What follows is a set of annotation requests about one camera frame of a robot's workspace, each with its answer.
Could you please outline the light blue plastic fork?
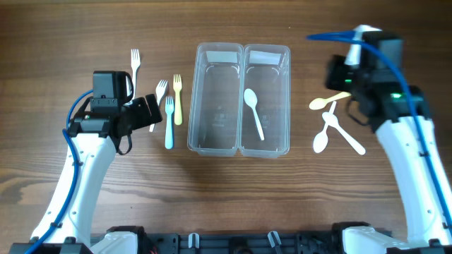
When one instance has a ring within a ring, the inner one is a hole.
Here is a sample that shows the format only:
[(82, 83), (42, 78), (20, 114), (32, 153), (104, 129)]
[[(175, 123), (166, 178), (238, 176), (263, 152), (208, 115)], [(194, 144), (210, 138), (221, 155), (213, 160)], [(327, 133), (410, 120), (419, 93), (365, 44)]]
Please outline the light blue plastic fork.
[(174, 146), (172, 115), (174, 113), (173, 97), (168, 95), (165, 99), (165, 113), (167, 115), (166, 129), (165, 129), (165, 148), (171, 150)]

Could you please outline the yellow plastic fork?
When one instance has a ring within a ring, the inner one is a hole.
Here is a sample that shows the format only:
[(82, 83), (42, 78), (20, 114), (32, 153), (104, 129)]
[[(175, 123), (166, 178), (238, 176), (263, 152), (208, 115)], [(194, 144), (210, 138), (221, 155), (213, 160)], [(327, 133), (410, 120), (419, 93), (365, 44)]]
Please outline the yellow plastic fork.
[(183, 116), (182, 116), (182, 103), (181, 103), (182, 77), (179, 74), (174, 74), (173, 90), (175, 92), (174, 123), (176, 125), (180, 126), (183, 122)]

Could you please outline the yellow plastic spoon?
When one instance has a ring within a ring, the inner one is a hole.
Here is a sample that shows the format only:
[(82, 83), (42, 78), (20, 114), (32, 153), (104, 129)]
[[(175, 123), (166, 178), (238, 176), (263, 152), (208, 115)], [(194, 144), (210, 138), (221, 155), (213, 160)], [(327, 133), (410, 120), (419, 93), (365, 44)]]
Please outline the yellow plastic spoon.
[(329, 102), (333, 102), (336, 101), (338, 99), (342, 99), (342, 98), (346, 98), (346, 97), (350, 97), (351, 94), (349, 92), (339, 92), (336, 95), (333, 95), (332, 97), (328, 97), (328, 98), (316, 98), (314, 100), (312, 100), (309, 103), (309, 108), (311, 110), (319, 110), (324, 108)]

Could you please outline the white plastic spoon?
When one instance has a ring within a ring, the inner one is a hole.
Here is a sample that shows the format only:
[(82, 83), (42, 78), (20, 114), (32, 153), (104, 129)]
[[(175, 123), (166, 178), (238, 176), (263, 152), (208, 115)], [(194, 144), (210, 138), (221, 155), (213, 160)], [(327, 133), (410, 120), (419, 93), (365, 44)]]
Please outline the white plastic spoon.
[(335, 128), (359, 155), (366, 153), (365, 148), (340, 126), (338, 118), (333, 113), (324, 112), (322, 118), (329, 126)]
[(258, 99), (257, 99), (256, 93), (252, 89), (249, 89), (249, 88), (245, 89), (245, 91), (244, 91), (244, 101), (251, 108), (251, 110), (253, 111), (259, 138), (262, 141), (264, 141), (265, 137), (264, 137), (264, 134), (263, 134), (263, 129), (262, 129), (261, 122), (260, 122), (260, 119), (259, 119), (258, 114), (257, 114), (257, 110), (256, 110), (256, 106), (257, 106), (257, 103), (258, 103)]
[(323, 125), (323, 129), (321, 132), (319, 132), (315, 137), (313, 141), (313, 150), (315, 153), (321, 153), (325, 150), (327, 144), (328, 144), (328, 135), (327, 135), (327, 128), (329, 125), (325, 123)]

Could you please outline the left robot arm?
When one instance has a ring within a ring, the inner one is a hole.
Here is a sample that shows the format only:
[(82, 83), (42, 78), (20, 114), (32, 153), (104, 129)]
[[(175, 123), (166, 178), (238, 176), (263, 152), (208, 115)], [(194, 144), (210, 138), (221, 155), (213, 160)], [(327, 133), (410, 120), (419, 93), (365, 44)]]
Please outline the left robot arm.
[(97, 243), (91, 227), (103, 179), (122, 138), (162, 120), (155, 95), (135, 96), (136, 77), (95, 71), (93, 88), (69, 110), (62, 133), (68, 145), (64, 168), (42, 220), (27, 243), (11, 253), (157, 253), (141, 226), (113, 226)]

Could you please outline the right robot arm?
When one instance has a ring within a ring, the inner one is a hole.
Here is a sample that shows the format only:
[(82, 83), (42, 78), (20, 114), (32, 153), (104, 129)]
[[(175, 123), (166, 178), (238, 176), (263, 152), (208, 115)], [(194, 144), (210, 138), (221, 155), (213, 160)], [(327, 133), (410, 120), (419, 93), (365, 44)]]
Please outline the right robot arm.
[(349, 92), (391, 163), (403, 201), (406, 241), (364, 222), (333, 225), (340, 253), (450, 253), (451, 187), (436, 147), (423, 92), (401, 70), (403, 41), (392, 32), (349, 30), (317, 35), (350, 44), (335, 55), (326, 87)]

